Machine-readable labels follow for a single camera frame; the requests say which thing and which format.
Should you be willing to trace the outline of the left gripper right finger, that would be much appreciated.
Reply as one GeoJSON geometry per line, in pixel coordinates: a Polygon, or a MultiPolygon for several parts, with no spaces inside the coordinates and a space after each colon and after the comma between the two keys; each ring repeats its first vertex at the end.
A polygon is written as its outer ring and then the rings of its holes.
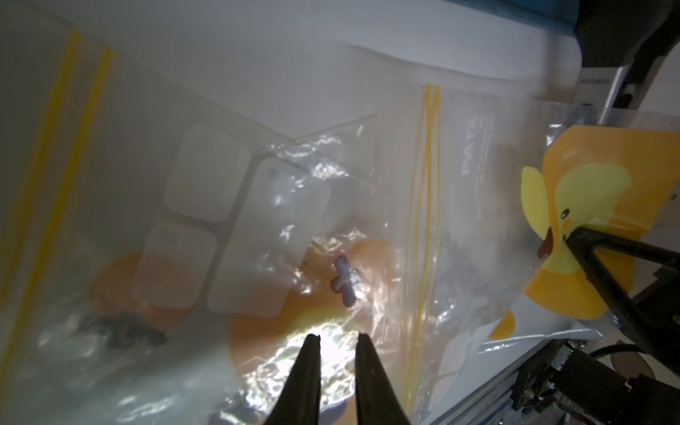
{"type": "Polygon", "coordinates": [[[359,333],[355,351],[355,402],[359,425],[409,425],[369,335],[359,333]]]}

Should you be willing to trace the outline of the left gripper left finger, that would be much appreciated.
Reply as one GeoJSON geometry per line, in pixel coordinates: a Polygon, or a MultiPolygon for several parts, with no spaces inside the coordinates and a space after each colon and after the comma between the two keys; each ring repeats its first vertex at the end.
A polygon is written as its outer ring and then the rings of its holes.
{"type": "Polygon", "coordinates": [[[265,425],[317,425],[322,396],[321,339],[309,334],[265,425]]]}

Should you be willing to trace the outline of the clear duck zip bag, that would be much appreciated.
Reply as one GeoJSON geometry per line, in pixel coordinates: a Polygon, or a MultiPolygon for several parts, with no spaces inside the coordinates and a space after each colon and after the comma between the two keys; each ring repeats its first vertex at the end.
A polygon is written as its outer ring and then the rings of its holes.
{"type": "Polygon", "coordinates": [[[607,305],[568,248],[579,230],[676,231],[679,120],[428,85],[400,102],[414,310],[407,411],[425,419],[486,341],[593,322],[607,305]]]}

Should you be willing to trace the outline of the black tongs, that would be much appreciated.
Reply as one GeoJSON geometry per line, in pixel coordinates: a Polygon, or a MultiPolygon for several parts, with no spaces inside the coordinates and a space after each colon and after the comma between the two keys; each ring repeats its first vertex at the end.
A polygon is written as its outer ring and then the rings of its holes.
{"type": "Polygon", "coordinates": [[[566,245],[621,331],[679,374],[679,252],[591,228],[566,245]]]}

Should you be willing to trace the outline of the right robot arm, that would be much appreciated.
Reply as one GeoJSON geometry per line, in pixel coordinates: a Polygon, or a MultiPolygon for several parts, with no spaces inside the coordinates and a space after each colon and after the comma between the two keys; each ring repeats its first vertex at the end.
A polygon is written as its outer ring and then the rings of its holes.
{"type": "Polygon", "coordinates": [[[582,67],[574,102],[637,110],[679,43],[679,3],[582,1],[575,36],[582,67]]]}

